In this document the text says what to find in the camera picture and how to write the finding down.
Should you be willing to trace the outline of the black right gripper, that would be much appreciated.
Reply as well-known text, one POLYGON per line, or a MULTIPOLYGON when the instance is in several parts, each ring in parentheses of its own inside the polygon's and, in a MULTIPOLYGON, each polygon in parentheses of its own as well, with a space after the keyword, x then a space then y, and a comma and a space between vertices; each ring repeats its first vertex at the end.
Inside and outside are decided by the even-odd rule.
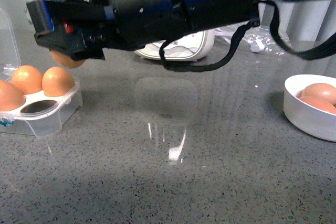
POLYGON ((37 45, 72 60, 103 60, 104 48, 134 51, 258 15, 256 0, 34 0, 26 6, 37 45))

